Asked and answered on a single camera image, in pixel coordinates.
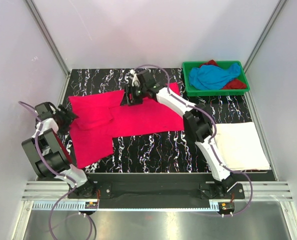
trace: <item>reflective floor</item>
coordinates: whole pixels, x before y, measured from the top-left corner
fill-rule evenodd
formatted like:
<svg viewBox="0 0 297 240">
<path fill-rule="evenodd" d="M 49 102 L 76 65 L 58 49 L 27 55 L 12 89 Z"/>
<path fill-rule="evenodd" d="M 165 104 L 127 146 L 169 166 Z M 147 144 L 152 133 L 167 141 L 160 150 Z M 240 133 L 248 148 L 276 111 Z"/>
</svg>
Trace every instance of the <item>reflective floor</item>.
<svg viewBox="0 0 297 240">
<path fill-rule="evenodd" d="M 52 240 L 49 211 L 33 210 L 25 240 Z M 59 240 L 85 240 L 90 223 L 81 216 L 63 221 L 73 211 L 56 211 L 52 226 Z M 194 212 L 104 212 L 91 215 L 97 240 L 290 240 L 282 209 L 275 202 L 252 202 L 233 218 L 207 217 Z"/>
</svg>

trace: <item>green bin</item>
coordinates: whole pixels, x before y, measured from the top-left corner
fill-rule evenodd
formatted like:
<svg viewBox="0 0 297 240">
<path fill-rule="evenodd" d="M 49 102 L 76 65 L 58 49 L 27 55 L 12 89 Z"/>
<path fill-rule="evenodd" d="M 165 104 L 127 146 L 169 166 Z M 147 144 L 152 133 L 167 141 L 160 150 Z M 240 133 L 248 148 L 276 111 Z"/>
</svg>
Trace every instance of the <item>green bin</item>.
<svg viewBox="0 0 297 240">
<path fill-rule="evenodd" d="M 246 84 L 245 89 L 220 89 L 220 90 L 198 90 L 194 86 L 190 85 L 189 75 L 192 68 L 198 68 L 201 64 L 205 64 L 208 61 L 185 61 L 182 64 L 184 82 L 187 96 L 229 96 L 229 95 L 243 95 L 250 90 L 248 80 L 245 76 L 242 64 L 239 61 L 216 61 L 218 66 L 222 69 L 228 69 L 232 64 L 237 63 L 240 65 L 241 73 L 237 79 Z"/>
</svg>

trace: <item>white fabric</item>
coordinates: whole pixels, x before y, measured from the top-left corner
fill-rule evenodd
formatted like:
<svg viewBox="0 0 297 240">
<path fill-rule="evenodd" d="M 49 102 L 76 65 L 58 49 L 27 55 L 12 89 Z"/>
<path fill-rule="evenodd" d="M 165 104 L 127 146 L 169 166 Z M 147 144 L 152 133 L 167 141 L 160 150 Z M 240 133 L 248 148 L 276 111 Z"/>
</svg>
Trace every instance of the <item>white fabric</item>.
<svg viewBox="0 0 297 240">
<path fill-rule="evenodd" d="M 253 122 L 216 124 L 216 128 L 216 146 L 228 168 L 270 169 Z"/>
</svg>

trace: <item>red cloth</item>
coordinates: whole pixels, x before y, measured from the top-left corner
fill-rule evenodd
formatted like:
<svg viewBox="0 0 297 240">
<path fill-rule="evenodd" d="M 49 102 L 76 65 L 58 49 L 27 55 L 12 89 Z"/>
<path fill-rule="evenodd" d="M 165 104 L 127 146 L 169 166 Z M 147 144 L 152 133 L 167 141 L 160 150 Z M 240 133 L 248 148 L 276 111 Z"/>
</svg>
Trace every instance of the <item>red cloth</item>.
<svg viewBox="0 0 297 240">
<path fill-rule="evenodd" d="M 213 65 L 217 67 L 219 66 L 217 62 L 214 60 L 210 60 L 206 63 L 203 63 L 199 67 L 202 67 L 203 65 Z M 232 81 L 228 82 L 222 89 L 246 89 L 246 88 L 247 88 L 247 85 L 244 82 L 235 78 Z"/>
<path fill-rule="evenodd" d="M 177 83 L 170 88 L 180 94 Z M 113 138 L 184 129 L 182 118 L 167 106 L 149 98 L 143 104 L 120 106 L 123 95 L 119 90 L 69 97 L 78 116 L 70 126 L 78 168 L 113 154 Z"/>
</svg>

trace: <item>tabletop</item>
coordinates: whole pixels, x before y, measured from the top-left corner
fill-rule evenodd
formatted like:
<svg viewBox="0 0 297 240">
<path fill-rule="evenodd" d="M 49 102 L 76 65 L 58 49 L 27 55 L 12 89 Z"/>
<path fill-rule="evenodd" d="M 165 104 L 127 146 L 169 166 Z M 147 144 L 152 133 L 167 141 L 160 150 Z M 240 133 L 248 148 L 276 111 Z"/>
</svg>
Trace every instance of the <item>tabletop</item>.
<svg viewBox="0 0 297 240">
<path fill-rule="evenodd" d="M 156 81 L 167 82 L 165 73 L 148 68 Z M 252 122 L 246 99 L 239 96 L 188 97 L 181 68 L 166 68 L 171 83 L 179 84 L 180 95 L 195 104 L 202 103 L 215 122 Z M 130 76 L 129 68 L 73 69 L 65 92 L 63 105 L 72 109 L 69 96 L 87 96 L 122 90 Z M 74 148 L 70 135 L 63 142 L 71 156 Z M 184 131 L 117 137 L 113 139 L 114 153 L 87 166 L 87 173 L 204 173 L 210 169 L 194 142 L 187 141 Z"/>
</svg>

